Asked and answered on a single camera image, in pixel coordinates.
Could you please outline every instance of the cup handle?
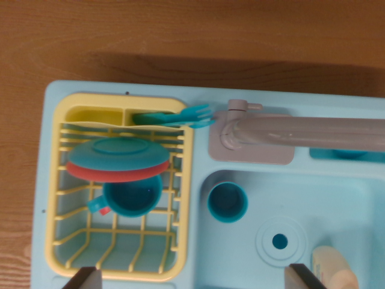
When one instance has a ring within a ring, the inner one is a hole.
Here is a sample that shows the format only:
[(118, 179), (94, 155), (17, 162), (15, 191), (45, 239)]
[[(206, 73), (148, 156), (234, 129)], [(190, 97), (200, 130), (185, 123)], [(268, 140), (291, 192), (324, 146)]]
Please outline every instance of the cup handle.
[(102, 208), (107, 207), (107, 202), (104, 196), (99, 196), (87, 202), (88, 209), (91, 213), (96, 213)]

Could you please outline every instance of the drain plug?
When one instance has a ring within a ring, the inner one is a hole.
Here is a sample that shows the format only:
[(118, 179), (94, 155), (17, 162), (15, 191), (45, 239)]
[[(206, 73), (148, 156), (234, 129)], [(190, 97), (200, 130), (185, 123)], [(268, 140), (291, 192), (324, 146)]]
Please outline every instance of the drain plug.
[(259, 256), (274, 267), (297, 262), (306, 250), (306, 235), (302, 227), (287, 217), (267, 220), (258, 230), (256, 248)]

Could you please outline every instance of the wood grain surface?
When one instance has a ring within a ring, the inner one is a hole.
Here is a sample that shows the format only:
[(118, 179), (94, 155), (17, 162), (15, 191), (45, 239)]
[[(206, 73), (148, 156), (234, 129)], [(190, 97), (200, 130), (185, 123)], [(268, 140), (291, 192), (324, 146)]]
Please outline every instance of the wood grain surface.
[(382, 97), (384, 13), (383, 0), (1, 1), (0, 288), (29, 287), (51, 81)]

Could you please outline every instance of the plastic fork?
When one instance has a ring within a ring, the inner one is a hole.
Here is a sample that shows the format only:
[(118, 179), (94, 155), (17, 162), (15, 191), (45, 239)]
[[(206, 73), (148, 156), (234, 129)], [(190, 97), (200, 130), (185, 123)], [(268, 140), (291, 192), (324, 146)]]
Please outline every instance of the plastic fork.
[(179, 114), (144, 113), (133, 116), (136, 125), (166, 125), (168, 123), (200, 122), (213, 117), (208, 104), (188, 107)]
[(171, 123), (163, 123), (162, 126), (189, 126), (190, 128), (204, 128), (205, 126), (209, 126), (215, 123), (215, 120), (209, 121), (198, 121), (198, 122), (171, 122)]

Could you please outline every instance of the dish drying rack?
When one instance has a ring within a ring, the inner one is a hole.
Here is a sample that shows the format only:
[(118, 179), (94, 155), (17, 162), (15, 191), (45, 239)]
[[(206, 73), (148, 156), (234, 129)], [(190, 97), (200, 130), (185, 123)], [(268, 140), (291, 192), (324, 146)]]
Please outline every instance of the dish drying rack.
[[(106, 279), (162, 282), (182, 270), (187, 250), (193, 130), (161, 126), (136, 128), (130, 126), (128, 120), (132, 112), (177, 113), (184, 107), (175, 99), (88, 93), (70, 95), (57, 106), (45, 244), (46, 259), (54, 271), (72, 276), (80, 267), (96, 266), (102, 269)], [(86, 127), (74, 125), (67, 117), (74, 110), (103, 114), (111, 109), (122, 109), (121, 126)], [(114, 212), (103, 217), (99, 213), (91, 214), (86, 203), (101, 194), (102, 184), (79, 180), (66, 172), (67, 154), (73, 147), (94, 138), (118, 136), (155, 141), (170, 151), (170, 166), (161, 174), (162, 198), (154, 210), (139, 218), (118, 216)], [(150, 244), (157, 239), (156, 249), (146, 248), (148, 238), (153, 238), (148, 241)]]

